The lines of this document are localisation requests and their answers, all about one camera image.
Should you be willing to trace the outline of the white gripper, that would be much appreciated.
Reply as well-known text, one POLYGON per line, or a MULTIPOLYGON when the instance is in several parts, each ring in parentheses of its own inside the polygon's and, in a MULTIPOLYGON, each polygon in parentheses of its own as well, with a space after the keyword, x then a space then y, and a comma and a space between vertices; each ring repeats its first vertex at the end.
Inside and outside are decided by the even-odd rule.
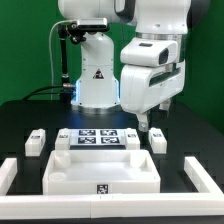
POLYGON ((120 104, 124 111, 138 114, 138 128, 148 131, 148 115, 145 113, 159 105, 168 111, 172 100, 184 87, 184 64, 177 63, 172 72, 165 66, 142 67, 125 65, 120 80, 120 104))

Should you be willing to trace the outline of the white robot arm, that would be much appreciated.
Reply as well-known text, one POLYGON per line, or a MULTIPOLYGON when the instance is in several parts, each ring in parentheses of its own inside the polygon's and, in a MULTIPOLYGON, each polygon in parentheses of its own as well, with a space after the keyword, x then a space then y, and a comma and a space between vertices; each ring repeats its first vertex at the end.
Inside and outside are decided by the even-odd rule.
POLYGON ((116 107, 137 116, 148 130, 148 112, 167 110, 184 87, 183 38, 191 0, 58 0, 70 40, 81 46, 82 72, 76 81, 75 109, 103 113, 116 107), (111 22, 135 27, 121 50, 124 64, 114 76, 115 44, 105 32, 111 22))

